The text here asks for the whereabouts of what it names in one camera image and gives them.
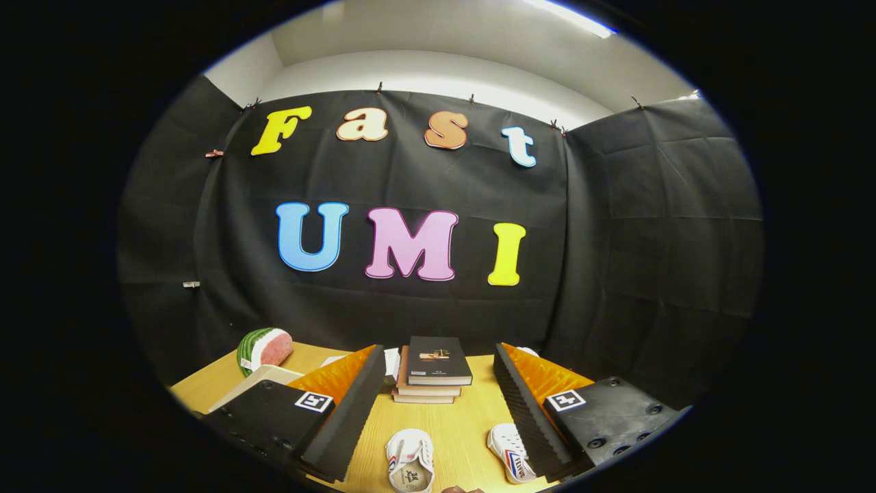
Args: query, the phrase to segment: black fabric backdrop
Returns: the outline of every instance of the black fabric backdrop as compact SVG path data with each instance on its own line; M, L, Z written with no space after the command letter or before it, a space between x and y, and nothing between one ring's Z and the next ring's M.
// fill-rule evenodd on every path
M305 105L313 115L278 152L251 156L268 113ZM366 106L387 112L389 135L340 141L343 115ZM701 100L619 113L565 138L509 111L395 91L290 97L238 118L201 77L174 108L222 124L204 125L206 139L179 132L173 110L157 124L131 173L119 244L131 317L165 383L274 325L347 350L440 334L488 354L502 340L590 378L621 375L681 407L728 361L750 317L762 256L756 189L735 140ZM443 110L470 121L460 149L423 140L429 117ZM499 133L515 125L534 139L533 168L513 163ZM204 158L213 147L225 155ZM184 210L173 207L181 196ZM280 259L274 211L286 202L310 207L309 252L321 248L319 204L350 207L333 266L302 272ZM412 232L430 211L456 213L456 278L367 277L374 228L366 214L375 207L401 210ZM498 222L526 228L517 286L486 281ZM154 238L165 243L150 246ZM198 290L182 288L195 279Z

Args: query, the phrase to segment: blue letter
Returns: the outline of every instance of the blue letter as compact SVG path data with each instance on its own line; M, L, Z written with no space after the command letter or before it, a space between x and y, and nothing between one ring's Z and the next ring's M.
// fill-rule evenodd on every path
M526 144L533 144L532 137L523 133L523 129L518 126L503 128L502 135L508 138L508 151L517 164L527 168L535 166L535 158L526 153Z
M287 266L314 272L331 267L341 252L341 218L350 211L347 204L326 202L316 209L322 216L322 250L309 254L301 249L301 227L310 208L299 202L277 206L279 257Z

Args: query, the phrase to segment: pink letter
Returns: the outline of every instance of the pink letter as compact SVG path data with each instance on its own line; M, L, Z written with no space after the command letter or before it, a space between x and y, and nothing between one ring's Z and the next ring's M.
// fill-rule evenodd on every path
M450 268L450 234L459 217L453 212L432 211L426 216L417 235L412 237L401 212L392 207L378 207L368 211L368 219L374 223L374 256L365 274L385 279L395 274L389 265L389 251L401 274L408 277L425 255L423 267L417 271L420 279L449 281L454 271Z

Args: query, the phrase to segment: clip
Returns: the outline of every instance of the clip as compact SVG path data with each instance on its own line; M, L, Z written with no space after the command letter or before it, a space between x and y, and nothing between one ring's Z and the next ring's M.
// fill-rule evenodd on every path
M244 111L247 111L247 110L249 110L250 108L255 108L256 105L259 104L259 103L261 103L261 102L262 102L261 99L256 98L256 102L255 102L255 103L247 103L246 106L244 106L243 109L240 110L240 112L243 113Z

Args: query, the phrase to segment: table top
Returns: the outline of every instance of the table top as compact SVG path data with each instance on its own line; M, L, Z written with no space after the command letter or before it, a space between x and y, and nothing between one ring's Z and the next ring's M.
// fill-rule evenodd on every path
M244 380L232 351L207 367L173 385L171 391L188 409L207 413L207 409ZM293 353L283 361L282 368L306 374L329 356L350 354L326 347L295 342ZM403 404L392 396L379 394L344 482L322 484L349 493L393 493L388 479L385 446L391 436L405 428L419 428L432 437L434 444L434 493L451 486L466 491L480 488L487 493L531 493L548 485L544 477L523 484L511 484L505 478L505 466L487 448L487 433L499 423L513 423L502 391L492 372L492 355L469 356L472 384L463 387L463 394L453 404Z

